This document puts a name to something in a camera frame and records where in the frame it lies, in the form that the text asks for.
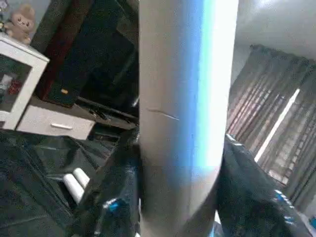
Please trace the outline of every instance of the black plastic bag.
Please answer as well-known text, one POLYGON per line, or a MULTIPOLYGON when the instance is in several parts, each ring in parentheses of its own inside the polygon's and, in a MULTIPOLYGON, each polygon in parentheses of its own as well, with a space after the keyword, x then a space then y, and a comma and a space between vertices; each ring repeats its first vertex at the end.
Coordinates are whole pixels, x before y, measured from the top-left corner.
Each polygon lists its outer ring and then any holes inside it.
POLYGON ((103 166, 113 147, 70 137, 0 131, 0 236, 65 235, 73 200, 62 177, 103 166))
POLYGON ((228 137, 219 176, 218 213, 226 237, 311 236, 252 154, 228 137))
POLYGON ((138 129, 124 134, 85 189, 67 236, 135 237, 140 165, 138 129))

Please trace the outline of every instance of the white cabinet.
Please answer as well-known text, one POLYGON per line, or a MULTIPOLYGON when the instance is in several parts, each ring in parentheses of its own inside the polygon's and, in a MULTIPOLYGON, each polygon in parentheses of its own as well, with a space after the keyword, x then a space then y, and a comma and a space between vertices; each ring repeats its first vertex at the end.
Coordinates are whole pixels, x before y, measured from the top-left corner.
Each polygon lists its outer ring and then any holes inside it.
POLYGON ((0 73, 9 63, 22 83, 19 93, 5 94, 0 102, 2 128, 14 130, 49 59, 4 33, 0 33, 0 73))

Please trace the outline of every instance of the plush toy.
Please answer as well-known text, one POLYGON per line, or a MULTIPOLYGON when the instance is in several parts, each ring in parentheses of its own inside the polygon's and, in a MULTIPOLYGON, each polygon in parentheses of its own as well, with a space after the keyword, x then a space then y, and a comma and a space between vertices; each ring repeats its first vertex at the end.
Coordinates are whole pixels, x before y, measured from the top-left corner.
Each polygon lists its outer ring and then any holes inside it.
POLYGON ((24 44, 30 44, 29 33, 34 29, 34 25, 35 10, 29 4, 22 4, 12 13, 11 22, 5 23, 4 28, 9 36, 24 44))

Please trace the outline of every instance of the curtain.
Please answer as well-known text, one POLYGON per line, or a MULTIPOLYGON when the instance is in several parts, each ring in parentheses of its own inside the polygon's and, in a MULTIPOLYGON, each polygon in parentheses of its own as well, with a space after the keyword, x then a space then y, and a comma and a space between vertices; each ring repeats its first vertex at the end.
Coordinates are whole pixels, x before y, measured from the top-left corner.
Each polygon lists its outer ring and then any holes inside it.
POLYGON ((300 211, 316 192, 316 64, 305 62, 310 71, 258 162, 300 211))
POLYGON ((252 46, 230 91, 227 133, 256 155, 310 70, 305 58, 252 46))

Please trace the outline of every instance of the white cylinder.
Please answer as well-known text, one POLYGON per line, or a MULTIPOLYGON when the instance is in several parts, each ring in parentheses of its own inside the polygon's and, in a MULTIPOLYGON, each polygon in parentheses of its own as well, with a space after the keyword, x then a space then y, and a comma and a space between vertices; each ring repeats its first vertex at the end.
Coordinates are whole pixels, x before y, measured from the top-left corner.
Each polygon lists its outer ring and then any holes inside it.
POLYGON ((237 7, 238 0, 140 0, 142 236, 210 233, 237 7))
POLYGON ((86 173, 82 169, 77 168, 73 171, 73 175, 83 187, 83 189, 85 189, 90 181, 90 178, 86 175, 86 173))
POLYGON ((79 184, 79 182, 75 179, 75 177, 72 174, 66 174, 63 180, 69 193, 71 194, 75 202, 78 204, 84 193, 82 186, 79 184))

